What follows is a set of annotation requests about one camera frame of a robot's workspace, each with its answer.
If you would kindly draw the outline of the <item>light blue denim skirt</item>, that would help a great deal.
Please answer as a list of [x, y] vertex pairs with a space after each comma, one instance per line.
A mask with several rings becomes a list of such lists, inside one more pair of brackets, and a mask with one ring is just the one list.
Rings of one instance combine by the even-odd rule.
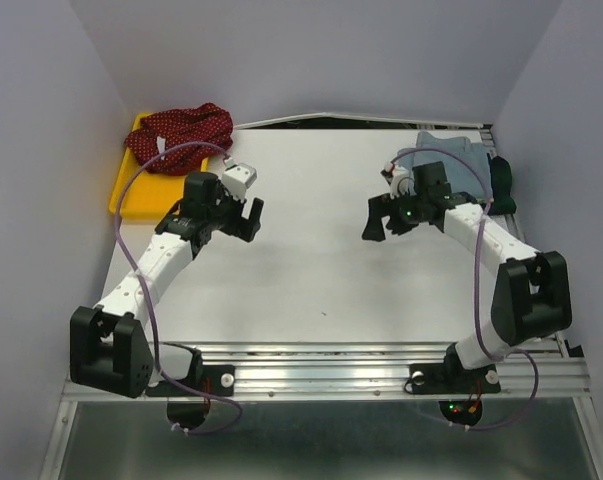
[[398, 165], [413, 170], [417, 166], [442, 162], [453, 192], [467, 192], [479, 200], [493, 195], [489, 155], [482, 143], [467, 136], [440, 138], [422, 131], [416, 140], [418, 152], [408, 155], [410, 147], [397, 152]]

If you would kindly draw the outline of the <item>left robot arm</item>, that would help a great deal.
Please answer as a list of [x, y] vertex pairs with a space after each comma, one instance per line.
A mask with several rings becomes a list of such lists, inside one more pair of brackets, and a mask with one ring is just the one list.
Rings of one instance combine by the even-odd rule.
[[73, 383], [129, 397], [164, 378], [155, 308], [172, 282], [200, 254], [214, 232], [244, 242], [260, 229], [264, 203], [244, 208], [255, 168], [239, 163], [221, 175], [194, 172], [183, 195], [161, 219], [140, 258], [128, 255], [130, 270], [93, 307], [70, 319], [70, 378]]

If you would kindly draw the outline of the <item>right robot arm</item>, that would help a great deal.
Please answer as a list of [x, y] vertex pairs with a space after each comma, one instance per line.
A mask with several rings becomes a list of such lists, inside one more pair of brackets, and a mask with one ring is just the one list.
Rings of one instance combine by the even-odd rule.
[[419, 368], [416, 391], [463, 390], [519, 345], [571, 326], [568, 268], [560, 253], [518, 240], [471, 194], [453, 191], [441, 162], [413, 171], [390, 162], [381, 174], [389, 190], [369, 199], [363, 240], [382, 242], [427, 223], [473, 253], [476, 270], [495, 277], [488, 319], [476, 320], [473, 333], [453, 343], [441, 363]]

